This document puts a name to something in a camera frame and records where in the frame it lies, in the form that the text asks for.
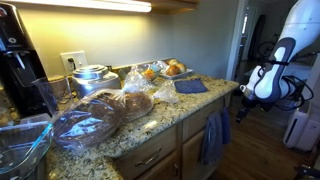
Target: under-cabinet light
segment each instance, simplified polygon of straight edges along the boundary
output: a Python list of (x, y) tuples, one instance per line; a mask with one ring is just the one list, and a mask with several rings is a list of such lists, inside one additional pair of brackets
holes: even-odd
[(150, 12), (148, 2), (132, 0), (3, 0), (5, 2), (19, 2), (55, 6), (68, 6), (93, 9), (108, 9), (120, 11)]

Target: plate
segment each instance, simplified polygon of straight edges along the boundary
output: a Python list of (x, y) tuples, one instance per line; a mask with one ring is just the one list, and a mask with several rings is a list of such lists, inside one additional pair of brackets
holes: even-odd
[(186, 77), (187, 75), (189, 75), (190, 73), (192, 73), (193, 70), (192, 69), (187, 69), (186, 72), (175, 75), (175, 76), (168, 76), (168, 75), (164, 75), (164, 74), (160, 74), (160, 77), (163, 77), (165, 79), (170, 79), (170, 80), (174, 80), (174, 79), (179, 79), (179, 78), (183, 78)]

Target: blue dish towel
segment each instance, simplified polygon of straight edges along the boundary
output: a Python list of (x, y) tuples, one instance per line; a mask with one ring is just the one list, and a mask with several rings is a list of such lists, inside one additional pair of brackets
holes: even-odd
[(199, 78), (193, 80), (176, 81), (174, 82), (174, 85), (178, 93), (191, 94), (208, 91)]
[(220, 113), (210, 114), (205, 127), (200, 162), (202, 165), (216, 164), (222, 158), (222, 125)]
[(228, 112), (228, 108), (225, 107), (221, 114), (222, 121), (222, 143), (229, 144), (231, 141), (231, 129), (230, 129), (230, 116)]

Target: bowl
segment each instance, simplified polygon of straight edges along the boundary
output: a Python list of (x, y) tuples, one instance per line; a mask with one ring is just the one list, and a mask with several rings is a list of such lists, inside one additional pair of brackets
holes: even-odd
[(138, 71), (147, 79), (153, 81), (159, 76), (161, 68), (155, 64), (142, 64), (138, 66)]
[(0, 128), (0, 179), (24, 179), (51, 145), (49, 121)]

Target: stainless steel pot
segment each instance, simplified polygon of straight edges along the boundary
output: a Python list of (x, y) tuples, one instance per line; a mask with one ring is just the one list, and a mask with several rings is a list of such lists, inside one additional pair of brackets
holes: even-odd
[(78, 99), (102, 88), (120, 89), (120, 79), (102, 65), (88, 65), (73, 71), (73, 84)]

